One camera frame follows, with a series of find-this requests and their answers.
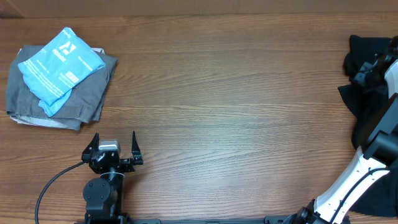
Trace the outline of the plain black t-shirt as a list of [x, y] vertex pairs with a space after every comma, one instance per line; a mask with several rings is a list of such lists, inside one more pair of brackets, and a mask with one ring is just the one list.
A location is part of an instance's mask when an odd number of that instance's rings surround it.
[[[349, 53], [343, 62], [345, 74], [349, 76], [349, 85], [340, 86], [338, 91], [347, 108], [356, 117], [351, 142], [355, 148], [359, 146], [358, 138], [365, 125], [387, 104], [388, 86], [377, 86], [365, 90], [351, 79], [358, 71], [357, 63], [351, 52], [351, 36], [349, 37]], [[397, 169], [377, 180], [351, 207], [351, 211], [376, 217], [397, 216]]]

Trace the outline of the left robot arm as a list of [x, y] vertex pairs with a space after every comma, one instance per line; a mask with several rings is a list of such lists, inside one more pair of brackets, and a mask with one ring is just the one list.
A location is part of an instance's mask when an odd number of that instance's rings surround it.
[[126, 224], [133, 220], [123, 212], [125, 174], [134, 172], [135, 166], [144, 163], [136, 135], [132, 134], [129, 158], [120, 158], [118, 140], [100, 140], [95, 134], [82, 152], [81, 159], [99, 177], [90, 180], [83, 189], [86, 202], [85, 223]]

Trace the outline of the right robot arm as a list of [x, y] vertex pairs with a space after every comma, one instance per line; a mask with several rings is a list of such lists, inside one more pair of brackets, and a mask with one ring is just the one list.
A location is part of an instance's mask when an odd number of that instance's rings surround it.
[[265, 223], [349, 223], [348, 211], [397, 216], [397, 37], [351, 35], [340, 96], [356, 117], [352, 161], [306, 207]]

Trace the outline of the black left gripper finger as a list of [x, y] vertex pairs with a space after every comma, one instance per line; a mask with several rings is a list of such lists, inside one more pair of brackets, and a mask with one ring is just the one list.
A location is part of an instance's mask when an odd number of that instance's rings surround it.
[[96, 133], [91, 142], [89, 143], [89, 145], [83, 150], [81, 154], [82, 161], [91, 161], [93, 153], [96, 150], [98, 150], [99, 141], [100, 141], [99, 134]]
[[135, 161], [142, 160], [142, 154], [141, 154], [141, 150], [139, 149], [139, 146], [137, 143], [135, 131], [133, 131], [133, 133], [132, 133], [131, 153], [132, 153], [132, 157], [134, 158]]

